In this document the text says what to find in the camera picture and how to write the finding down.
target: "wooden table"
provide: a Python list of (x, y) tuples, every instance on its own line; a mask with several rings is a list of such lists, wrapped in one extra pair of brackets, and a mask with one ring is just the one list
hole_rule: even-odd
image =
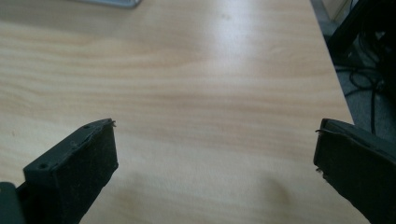
[(351, 122), (308, 0), (0, 1), (0, 180), (117, 121), (81, 223), (367, 223), (312, 160)]

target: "light wood surface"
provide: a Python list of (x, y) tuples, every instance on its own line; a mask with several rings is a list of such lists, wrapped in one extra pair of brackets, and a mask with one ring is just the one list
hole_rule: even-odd
[(111, 117), (81, 223), (367, 223), (312, 162), (351, 117), (309, 0), (2, 0), (0, 25), (1, 181)]

